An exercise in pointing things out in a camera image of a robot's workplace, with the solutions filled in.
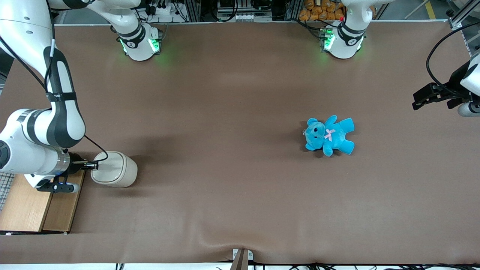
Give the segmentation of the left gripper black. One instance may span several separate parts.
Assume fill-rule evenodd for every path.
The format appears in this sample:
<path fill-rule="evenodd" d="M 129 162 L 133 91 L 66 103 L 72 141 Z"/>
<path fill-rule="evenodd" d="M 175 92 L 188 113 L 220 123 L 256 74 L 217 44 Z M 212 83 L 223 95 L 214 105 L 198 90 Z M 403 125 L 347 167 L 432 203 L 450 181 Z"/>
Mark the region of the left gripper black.
<path fill-rule="evenodd" d="M 467 74 L 469 64 L 470 62 L 466 62 L 456 69 L 446 83 L 447 88 L 453 92 L 454 96 L 447 102 L 449 109 L 454 109 L 458 105 L 461 105 L 459 109 L 474 109 L 470 91 L 461 85 L 461 80 Z M 412 103 L 412 108 L 417 111 L 427 104 L 448 100 L 447 96 L 449 96 L 449 92 L 437 83 L 429 83 L 414 93 L 415 101 Z"/>

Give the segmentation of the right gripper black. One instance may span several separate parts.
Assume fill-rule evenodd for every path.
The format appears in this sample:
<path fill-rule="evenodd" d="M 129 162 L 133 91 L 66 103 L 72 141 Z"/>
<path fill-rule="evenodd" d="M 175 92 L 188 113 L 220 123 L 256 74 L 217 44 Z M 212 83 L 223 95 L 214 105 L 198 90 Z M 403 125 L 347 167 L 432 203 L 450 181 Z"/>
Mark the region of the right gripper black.
<path fill-rule="evenodd" d="M 75 174 L 77 171 L 81 170 L 85 164 L 85 170 L 97 170 L 98 161 L 86 161 L 77 153 L 69 153 L 70 164 L 69 164 L 69 174 Z"/>

